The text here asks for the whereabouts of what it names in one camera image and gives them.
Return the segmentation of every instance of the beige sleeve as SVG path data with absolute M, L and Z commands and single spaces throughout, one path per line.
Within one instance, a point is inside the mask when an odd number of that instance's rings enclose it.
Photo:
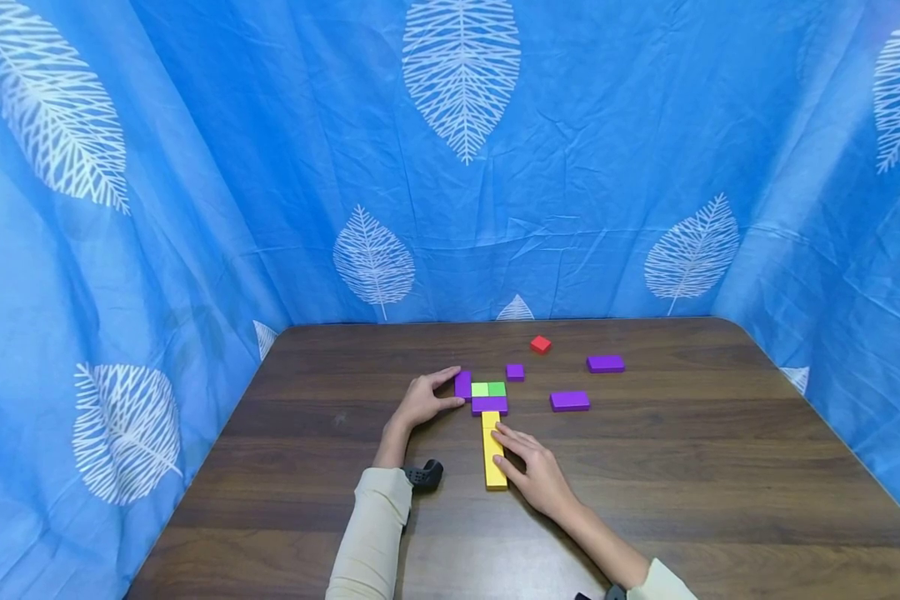
M 650 563 L 647 581 L 627 592 L 627 600 L 697 600 L 666 564 L 656 558 Z
M 370 467 L 354 494 L 357 500 L 332 564 L 326 598 L 391 600 L 413 486 L 400 468 Z

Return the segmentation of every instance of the small purple cube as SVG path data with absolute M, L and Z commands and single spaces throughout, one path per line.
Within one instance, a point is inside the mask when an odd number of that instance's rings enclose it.
M 454 396 L 463 398 L 464 400 L 470 399 L 470 384 L 472 383 L 470 372 L 469 371 L 461 371 L 457 373 L 457 378 L 454 379 Z
M 627 370 L 623 356 L 590 356 L 587 368 L 590 373 L 622 373 Z
M 470 411 L 474 417 L 480 417 L 480 413 L 488 411 L 497 411 L 501 415 L 507 414 L 507 397 L 506 396 L 490 396 L 475 397 Z
M 523 365 L 507 365 L 507 381 L 523 381 Z
M 553 392 L 550 394 L 550 406 L 555 413 L 590 410 L 590 398 L 587 392 Z

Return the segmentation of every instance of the black object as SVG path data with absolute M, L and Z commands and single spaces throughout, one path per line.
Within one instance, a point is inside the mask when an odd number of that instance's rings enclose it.
M 627 600 L 627 593 L 620 586 L 610 587 L 607 597 L 603 600 Z
M 403 472 L 407 474 L 407 480 L 410 481 L 413 490 L 431 492 L 440 485 L 440 479 L 443 478 L 443 465 L 440 465 L 439 461 L 430 459 L 423 468 L 404 467 Z
M 590 600 L 590 598 L 579 593 L 574 600 Z M 627 600 L 627 593 L 620 586 L 610 587 L 603 600 Z

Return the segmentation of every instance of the forearm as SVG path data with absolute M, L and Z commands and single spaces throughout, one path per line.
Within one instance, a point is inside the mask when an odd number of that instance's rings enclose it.
M 577 504 L 558 514 L 555 520 L 610 581 L 632 589 L 647 580 L 650 561 L 610 530 L 590 507 Z
M 376 468 L 401 468 L 407 456 L 407 441 L 410 440 L 410 432 L 413 428 L 400 421 L 391 418 L 384 425 L 384 433 L 380 438 L 380 447 L 373 459 Z
M 357 501 L 332 566 L 327 600 L 393 598 L 400 534 L 413 487 L 398 468 L 364 470 Z

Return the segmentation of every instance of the building block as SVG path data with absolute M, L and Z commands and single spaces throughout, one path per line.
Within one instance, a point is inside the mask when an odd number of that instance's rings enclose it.
M 507 365 L 507 381 L 523 381 L 523 365 Z
M 627 370 L 623 356 L 589 356 L 587 368 L 590 373 L 622 373 Z
M 493 456 L 504 455 L 504 447 L 490 435 L 492 429 L 482 429 L 483 434 L 483 481 L 487 482 L 490 492 L 506 490 L 507 476 L 493 463 Z
M 550 394 L 550 406 L 555 413 L 590 410 L 590 398 L 587 392 L 553 392 Z
M 503 381 L 490 381 L 487 389 L 490 396 L 507 396 L 507 384 Z
M 454 385 L 454 396 L 459 396 L 464 400 L 473 398 L 470 393 L 470 384 L 472 383 L 470 375 L 471 373 L 469 371 L 457 373 L 457 378 L 452 382 L 452 385 Z
M 501 415 L 506 415 L 508 412 L 507 397 L 473 397 L 473 402 L 470 404 L 471 414 L 476 417 L 477 415 L 486 411 L 495 411 L 499 412 Z
M 546 339 L 543 335 L 538 335 L 536 338 L 530 342 L 530 349 L 532 349 L 537 354 L 546 354 L 550 352 L 550 340 Z
M 483 429 L 496 429 L 500 423 L 499 411 L 483 411 L 480 414 L 480 424 Z

